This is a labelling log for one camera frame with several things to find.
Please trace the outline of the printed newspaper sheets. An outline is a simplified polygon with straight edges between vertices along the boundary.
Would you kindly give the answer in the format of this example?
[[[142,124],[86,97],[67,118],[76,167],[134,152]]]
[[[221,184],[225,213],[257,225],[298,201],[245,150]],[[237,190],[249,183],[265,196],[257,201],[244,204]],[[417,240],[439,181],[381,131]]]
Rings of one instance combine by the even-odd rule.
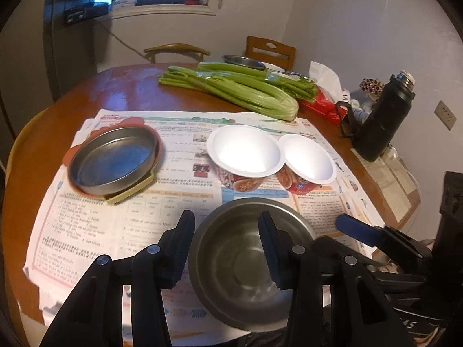
[[[67,169],[59,168],[51,182],[34,223],[27,258],[26,277],[39,289],[39,307],[45,324],[51,324],[71,290],[100,254],[114,259],[132,256],[177,224],[189,209],[202,222],[223,203],[242,197],[242,192],[224,187],[210,168],[206,140],[221,126],[240,124],[260,128],[274,137],[299,134],[323,147],[337,168],[334,182],[306,195],[287,192],[276,177],[267,178],[253,192],[289,206],[301,214],[318,235],[331,235],[366,255],[372,249],[338,233],[336,217],[347,213],[372,226],[383,220],[341,156],[321,133],[302,118],[278,121],[253,113],[195,113],[101,110],[85,121],[75,134],[80,144],[100,128],[135,117],[158,132],[164,158],[152,184],[119,203],[109,204],[73,190]]]

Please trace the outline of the curved-back wooden chair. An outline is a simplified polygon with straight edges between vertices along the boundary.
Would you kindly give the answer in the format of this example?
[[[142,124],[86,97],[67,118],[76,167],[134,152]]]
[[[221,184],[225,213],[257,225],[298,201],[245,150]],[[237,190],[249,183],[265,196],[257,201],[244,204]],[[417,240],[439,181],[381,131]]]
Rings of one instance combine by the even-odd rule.
[[[187,56],[197,62],[203,62],[206,56],[211,54],[210,51],[187,43],[168,43],[147,48],[144,50],[144,57],[152,64],[155,64],[156,56],[162,53],[171,53],[181,56]]]

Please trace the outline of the yellow shell-shaped plate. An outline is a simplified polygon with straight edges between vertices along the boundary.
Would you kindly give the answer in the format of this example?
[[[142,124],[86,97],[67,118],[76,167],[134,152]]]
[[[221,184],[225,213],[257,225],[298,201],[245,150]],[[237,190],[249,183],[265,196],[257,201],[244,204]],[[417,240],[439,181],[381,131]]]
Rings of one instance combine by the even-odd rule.
[[[151,171],[148,174],[146,174],[143,179],[141,179],[139,182],[137,182],[135,185],[127,188],[126,190],[123,190],[121,192],[104,196],[104,200],[108,204],[119,204],[135,194],[139,193],[140,191],[144,190],[145,188],[149,187],[153,181],[155,180],[155,174]]]

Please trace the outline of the leopard pattern item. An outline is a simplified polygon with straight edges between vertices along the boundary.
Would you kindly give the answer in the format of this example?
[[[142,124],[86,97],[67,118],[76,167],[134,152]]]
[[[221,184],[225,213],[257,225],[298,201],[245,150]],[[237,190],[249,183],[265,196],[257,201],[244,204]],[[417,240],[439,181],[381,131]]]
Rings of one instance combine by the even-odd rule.
[[[378,79],[364,78],[359,88],[371,99],[377,99],[385,87],[385,84]]]

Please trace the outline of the steel pan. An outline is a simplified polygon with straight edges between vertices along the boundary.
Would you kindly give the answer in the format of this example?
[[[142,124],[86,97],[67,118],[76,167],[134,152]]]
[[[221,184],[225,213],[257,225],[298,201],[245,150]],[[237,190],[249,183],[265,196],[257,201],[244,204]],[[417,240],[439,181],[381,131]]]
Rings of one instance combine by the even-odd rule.
[[[67,167],[75,188],[89,196],[108,196],[135,185],[153,168],[154,143],[147,139],[117,139],[87,144]]]

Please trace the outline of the papers under glass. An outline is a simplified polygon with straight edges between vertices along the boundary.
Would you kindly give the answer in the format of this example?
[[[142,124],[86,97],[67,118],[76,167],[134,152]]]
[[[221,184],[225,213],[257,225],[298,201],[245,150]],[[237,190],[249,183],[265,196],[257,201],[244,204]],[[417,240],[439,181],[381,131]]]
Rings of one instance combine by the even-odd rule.
[[[376,183],[386,208],[394,216],[397,229],[404,228],[404,232],[408,233],[420,211],[421,188],[397,149],[389,144],[383,154],[373,162],[362,158],[353,148],[351,152]]]

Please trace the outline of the grey refrigerator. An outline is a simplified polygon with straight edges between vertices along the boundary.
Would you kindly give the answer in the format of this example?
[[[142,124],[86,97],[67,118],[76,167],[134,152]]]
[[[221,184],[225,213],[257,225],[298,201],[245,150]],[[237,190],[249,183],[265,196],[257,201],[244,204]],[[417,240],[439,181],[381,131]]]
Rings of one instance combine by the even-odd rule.
[[[97,73],[93,21],[66,24],[91,0],[20,0],[1,28],[1,120],[13,135]]]

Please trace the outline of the far steel bowl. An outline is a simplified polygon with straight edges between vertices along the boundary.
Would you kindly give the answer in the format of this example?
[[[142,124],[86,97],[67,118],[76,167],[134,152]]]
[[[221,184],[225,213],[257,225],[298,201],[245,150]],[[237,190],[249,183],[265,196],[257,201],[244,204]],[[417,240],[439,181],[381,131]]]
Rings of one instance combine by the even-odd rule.
[[[234,64],[242,67],[249,67],[251,69],[255,69],[258,71],[265,71],[266,66],[258,61],[258,60],[253,60],[245,56],[238,56],[238,55],[223,55],[222,60],[226,64]]]

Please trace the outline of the green celery bunch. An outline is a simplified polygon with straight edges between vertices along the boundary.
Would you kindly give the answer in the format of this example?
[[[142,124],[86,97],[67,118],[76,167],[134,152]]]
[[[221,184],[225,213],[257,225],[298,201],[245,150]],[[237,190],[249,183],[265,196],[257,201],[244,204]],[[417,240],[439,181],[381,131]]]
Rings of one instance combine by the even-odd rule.
[[[316,84],[306,78],[295,80],[218,62],[201,62],[196,68],[171,65],[158,78],[158,83],[209,93],[251,112],[283,121],[293,121],[299,103],[312,104],[318,96]]]

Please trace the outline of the black box on refrigerator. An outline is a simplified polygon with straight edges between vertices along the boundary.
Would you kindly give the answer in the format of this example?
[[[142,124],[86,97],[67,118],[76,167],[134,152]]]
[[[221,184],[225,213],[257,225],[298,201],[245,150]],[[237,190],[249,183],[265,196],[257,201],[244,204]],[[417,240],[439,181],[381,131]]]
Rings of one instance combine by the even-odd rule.
[[[108,12],[109,4],[107,2],[86,2],[85,4],[66,10],[64,12],[64,23],[66,26],[70,26],[75,23],[105,16]]]

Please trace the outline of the red tissue pack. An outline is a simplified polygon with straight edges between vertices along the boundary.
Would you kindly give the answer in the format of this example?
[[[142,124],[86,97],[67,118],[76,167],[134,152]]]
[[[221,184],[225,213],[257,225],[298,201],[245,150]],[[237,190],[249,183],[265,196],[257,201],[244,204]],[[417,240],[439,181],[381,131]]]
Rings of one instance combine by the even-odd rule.
[[[317,89],[317,95],[312,102],[300,99],[299,104],[304,109],[319,115],[337,126],[341,124],[342,118],[347,114],[347,109],[345,107],[336,108],[335,104],[326,98],[320,88]]]

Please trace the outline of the large white noodle bowl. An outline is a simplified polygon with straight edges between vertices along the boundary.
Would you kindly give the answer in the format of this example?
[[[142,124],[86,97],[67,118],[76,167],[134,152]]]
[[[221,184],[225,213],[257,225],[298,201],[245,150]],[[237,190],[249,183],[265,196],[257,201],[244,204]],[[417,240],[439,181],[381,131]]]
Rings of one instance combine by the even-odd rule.
[[[206,141],[206,149],[221,184],[241,193],[256,190],[285,164],[278,140],[248,125],[215,129]]]

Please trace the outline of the wall power outlet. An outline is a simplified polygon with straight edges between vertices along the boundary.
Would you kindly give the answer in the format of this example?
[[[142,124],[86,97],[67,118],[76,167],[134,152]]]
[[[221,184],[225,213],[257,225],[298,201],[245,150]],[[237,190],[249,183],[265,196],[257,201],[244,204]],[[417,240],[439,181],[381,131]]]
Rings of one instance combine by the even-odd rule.
[[[434,114],[444,124],[444,126],[451,131],[457,121],[457,117],[451,109],[442,101],[438,102]]]

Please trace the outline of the small white noodle bowl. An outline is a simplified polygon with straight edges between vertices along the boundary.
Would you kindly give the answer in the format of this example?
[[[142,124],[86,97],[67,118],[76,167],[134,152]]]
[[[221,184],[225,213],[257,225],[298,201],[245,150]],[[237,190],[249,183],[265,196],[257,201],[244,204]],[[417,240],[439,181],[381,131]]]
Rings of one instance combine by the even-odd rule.
[[[317,187],[330,185],[336,179],[334,160],[313,139],[286,134],[279,138],[279,146],[285,164],[276,177],[290,193],[306,195]]]

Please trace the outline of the round steel bowl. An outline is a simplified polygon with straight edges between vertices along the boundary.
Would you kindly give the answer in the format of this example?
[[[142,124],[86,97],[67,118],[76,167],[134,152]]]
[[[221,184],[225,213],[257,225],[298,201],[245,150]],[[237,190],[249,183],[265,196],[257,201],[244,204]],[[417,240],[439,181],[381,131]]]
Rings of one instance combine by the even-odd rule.
[[[201,222],[188,255],[192,286],[207,311],[230,327],[252,332],[285,327],[292,298],[291,291],[280,291],[271,280],[258,231],[263,211],[294,243],[314,241],[309,222],[289,206],[241,198],[219,206]]]

